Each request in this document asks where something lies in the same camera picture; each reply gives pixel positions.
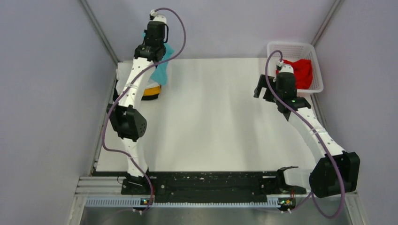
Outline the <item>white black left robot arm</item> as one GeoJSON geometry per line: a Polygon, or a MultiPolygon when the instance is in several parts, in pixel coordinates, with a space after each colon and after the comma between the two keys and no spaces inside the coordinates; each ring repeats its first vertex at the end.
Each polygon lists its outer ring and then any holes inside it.
{"type": "Polygon", "coordinates": [[[143,42],[134,51],[132,68],[115,105],[108,106],[107,112],[112,128],[122,142],[122,152],[127,156],[128,169],[124,185],[133,187],[138,193],[150,190],[147,176],[148,166],[138,140],[143,137],[147,120],[139,112],[139,106],[155,64],[165,53],[168,40],[168,25],[164,21],[150,21],[144,31],[143,42]]]}

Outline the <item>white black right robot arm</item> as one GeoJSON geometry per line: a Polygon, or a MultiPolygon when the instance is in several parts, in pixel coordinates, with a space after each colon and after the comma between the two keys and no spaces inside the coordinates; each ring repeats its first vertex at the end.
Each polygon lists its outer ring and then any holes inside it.
{"type": "Polygon", "coordinates": [[[300,134],[311,151],[315,166],[303,169],[297,166],[281,169],[282,176],[275,180],[281,193],[288,193],[294,186],[310,189],[319,198],[357,189],[360,158],[355,152],[347,152],[337,144],[316,118],[312,106],[305,97],[299,97],[293,83],[293,73],[282,72],[276,77],[261,75],[254,89],[259,98],[275,103],[287,122],[300,134]]]}

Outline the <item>turquoise t-shirt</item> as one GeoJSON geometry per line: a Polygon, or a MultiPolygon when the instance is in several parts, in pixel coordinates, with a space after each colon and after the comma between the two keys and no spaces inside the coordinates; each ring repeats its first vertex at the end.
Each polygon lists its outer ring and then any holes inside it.
{"type": "Polygon", "coordinates": [[[159,85],[166,85],[168,81],[168,62],[173,58],[175,50],[168,44],[168,31],[146,29],[142,33],[143,41],[135,50],[135,58],[143,58],[150,63],[150,68],[144,67],[146,73],[150,72],[150,80],[159,85]]]}

